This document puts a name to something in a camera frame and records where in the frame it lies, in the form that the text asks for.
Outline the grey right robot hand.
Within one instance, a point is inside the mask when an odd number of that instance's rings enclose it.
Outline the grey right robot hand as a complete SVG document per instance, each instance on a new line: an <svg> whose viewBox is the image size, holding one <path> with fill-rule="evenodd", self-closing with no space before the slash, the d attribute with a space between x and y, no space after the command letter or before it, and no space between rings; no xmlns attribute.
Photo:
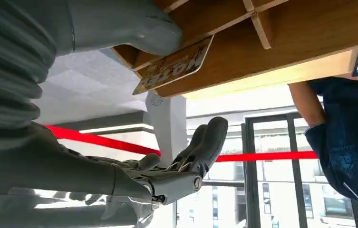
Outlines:
<svg viewBox="0 0 358 228"><path fill-rule="evenodd" d="M151 0L0 0L0 228L147 227L160 204L201 188L228 129L200 125L170 166L149 154L84 156L36 123L55 58L121 44L154 55L180 46L181 29Z"/></svg>

